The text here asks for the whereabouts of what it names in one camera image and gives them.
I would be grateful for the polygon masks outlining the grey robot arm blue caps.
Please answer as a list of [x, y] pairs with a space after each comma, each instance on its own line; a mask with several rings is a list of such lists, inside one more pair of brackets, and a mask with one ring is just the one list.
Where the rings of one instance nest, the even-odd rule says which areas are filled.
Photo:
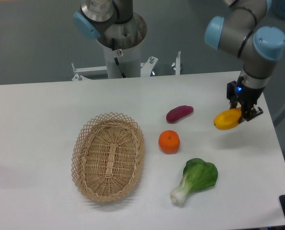
[[[238, 79], [227, 85], [230, 108], [214, 119], [218, 129], [231, 129], [263, 113], [257, 101], [285, 49], [285, 34], [281, 30], [257, 28], [271, 4], [269, 0], [229, 0], [230, 16], [212, 18], [205, 30], [207, 45], [244, 62]], [[85, 37], [103, 47], [109, 78], [151, 75], [155, 60], [144, 65], [140, 61], [147, 25], [133, 11], [131, 0], [84, 0], [73, 21]]]

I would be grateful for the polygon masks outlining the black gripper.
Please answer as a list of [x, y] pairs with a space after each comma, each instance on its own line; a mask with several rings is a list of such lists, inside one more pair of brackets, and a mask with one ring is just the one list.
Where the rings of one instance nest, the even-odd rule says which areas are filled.
[[226, 97], [230, 103], [229, 109], [236, 108], [238, 104], [241, 105], [239, 124], [263, 114], [263, 110], [260, 107], [255, 108], [254, 105], [257, 104], [264, 88], [264, 80], [250, 76], [239, 76], [237, 81], [227, 84]]

